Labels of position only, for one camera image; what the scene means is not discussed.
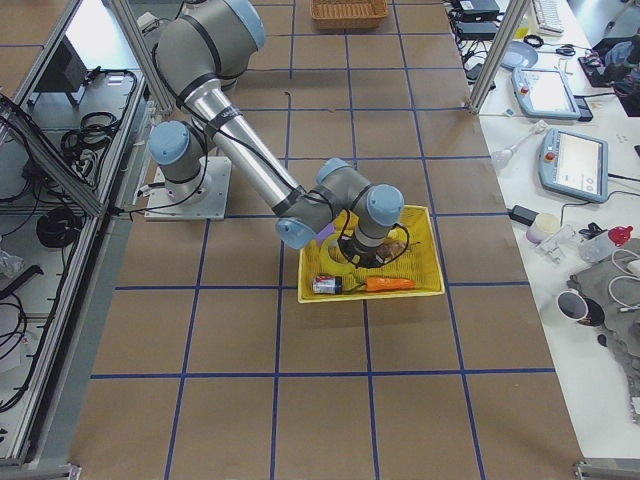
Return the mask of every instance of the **red bottle cap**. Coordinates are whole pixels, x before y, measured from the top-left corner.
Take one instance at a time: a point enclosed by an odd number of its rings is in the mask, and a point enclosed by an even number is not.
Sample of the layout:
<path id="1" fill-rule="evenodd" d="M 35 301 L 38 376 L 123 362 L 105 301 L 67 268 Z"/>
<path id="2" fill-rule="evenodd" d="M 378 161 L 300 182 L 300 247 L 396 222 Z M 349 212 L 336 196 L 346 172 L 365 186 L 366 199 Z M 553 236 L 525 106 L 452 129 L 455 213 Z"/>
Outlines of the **red bottle cap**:
<path id="1" fill-rule="evenodd" d="M 607 232 L 609 239 L 616 244 L 616 247 L 621 247 L 631 238 L 631 230 L 633 227 L 614 227 Z"/>

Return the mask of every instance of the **blue joint cap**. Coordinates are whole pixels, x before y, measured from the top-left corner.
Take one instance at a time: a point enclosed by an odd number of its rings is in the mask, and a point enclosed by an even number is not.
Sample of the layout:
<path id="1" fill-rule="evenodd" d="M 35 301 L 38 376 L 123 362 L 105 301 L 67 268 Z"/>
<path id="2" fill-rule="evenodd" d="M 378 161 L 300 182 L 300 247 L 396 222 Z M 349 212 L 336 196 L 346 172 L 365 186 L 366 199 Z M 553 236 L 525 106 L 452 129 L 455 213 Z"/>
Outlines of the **blue joint cap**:
<path id="1" fill-rule="evenodd" d="M 376 185 L 367 195 L 367 211 L 378 224 L 391 227 L 402 213 L 404 197 L 400 190 L 391 185 Z"/>
<path id="2" fill-rule="evenodd" d="M 318 171 L 318 175 L 316 175 L 316 183 L 322 183 L 322 181 L 327 178 L 330 174 L 335 172 L 336 170 L 344 167 L 348 167 L 349 164 L 338 157 L 330 158 L 326 161 L 326 163 L 322 166 L 322 168 Z"/>
<path id="3" fill-rule="evenodd" d="M 276 232 L 284 243 L 296 250 L 300 250 L 316 237 L 316 232 L 311 227 L 300 220 L 289 217 L 278 220 Z"/>
<path id="4" fill-rule="evenodd" d="M 251 5 L 251 2 L 248 0 L 225 0 L 225 3 L 229 5 L 233 13 L 235 13 L 242 23 L 244 23 L 244 26 L 247 27 L 247 31 L 256 44 L 256 50 L 260 50 L 265 42 L 264 25 L 262 24 L 260 15 L 258 15 L 256 9 Z"/>
<path id="5" fill-rule="evenodd" d="M 189 147 L 189 130 L 182 123 L 164 122 L 149 134 L 149 151 L 160 165 L 178 161 Z"/>

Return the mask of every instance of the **keyboard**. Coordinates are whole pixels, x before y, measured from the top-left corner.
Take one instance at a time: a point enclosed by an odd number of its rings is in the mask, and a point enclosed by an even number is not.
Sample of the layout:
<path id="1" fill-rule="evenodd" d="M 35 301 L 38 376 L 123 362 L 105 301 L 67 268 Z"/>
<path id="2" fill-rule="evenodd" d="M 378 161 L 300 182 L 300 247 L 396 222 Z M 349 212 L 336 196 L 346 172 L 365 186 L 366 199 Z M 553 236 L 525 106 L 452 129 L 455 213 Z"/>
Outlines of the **keyboard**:
<path id="1" fill-rule="evenodd" d="M 560 37 L 564 33 L 564 25 L 558 15 L 556 0 L 532 0 L 532 19 L 536 23 L 538 33 Z"/>

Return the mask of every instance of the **carrot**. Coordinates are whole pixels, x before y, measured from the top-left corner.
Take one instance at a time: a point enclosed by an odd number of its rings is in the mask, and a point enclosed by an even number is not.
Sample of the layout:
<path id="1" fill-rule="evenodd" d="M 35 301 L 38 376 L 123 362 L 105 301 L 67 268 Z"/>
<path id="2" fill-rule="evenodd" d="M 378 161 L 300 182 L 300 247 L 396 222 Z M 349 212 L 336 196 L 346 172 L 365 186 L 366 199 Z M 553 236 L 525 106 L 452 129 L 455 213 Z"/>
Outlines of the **carrot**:
<path id="1" fill-rule="evenodd" d="M 367 292 L 381 292 L 383 290 L 407 290 L 416 286 L 416 282 L 406 278 L 368 277 Z"/>

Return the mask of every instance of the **orange wicker basket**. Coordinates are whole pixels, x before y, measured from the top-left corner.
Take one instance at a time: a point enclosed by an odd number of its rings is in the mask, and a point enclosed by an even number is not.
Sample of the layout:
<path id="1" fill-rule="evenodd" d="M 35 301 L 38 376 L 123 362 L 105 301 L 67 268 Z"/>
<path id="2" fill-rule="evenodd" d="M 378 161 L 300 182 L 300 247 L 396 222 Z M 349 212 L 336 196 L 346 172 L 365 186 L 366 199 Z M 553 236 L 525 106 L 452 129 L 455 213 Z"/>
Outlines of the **orange wicker basket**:
<path id="1" fill-rule="evenodd" d="M 386 0 L 311 0 L 311 18 L 322 29 L 375 28 L 388 15 Z"/>

